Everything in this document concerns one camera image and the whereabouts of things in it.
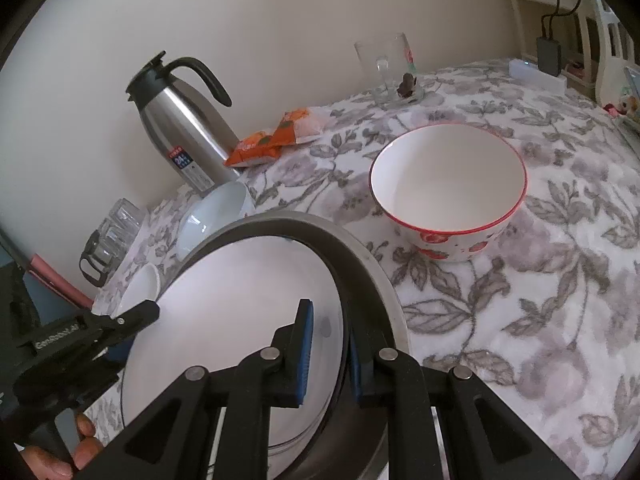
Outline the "left hand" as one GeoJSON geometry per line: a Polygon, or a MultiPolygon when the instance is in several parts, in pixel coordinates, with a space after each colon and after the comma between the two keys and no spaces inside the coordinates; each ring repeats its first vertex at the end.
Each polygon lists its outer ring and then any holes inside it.
{"type": "MultiPolygon", "coordinates": [[[[76,427],[80,441],[73,452],[73,462],[77,469],[88,465],[104,449],[96,438],[96,427],[85,414],[76,416],[76,427]]],[[[22,459],[37,479],[66,480],[74,476],[69,463],[36,446],[28,446],[20,452],[22,459]]]]}

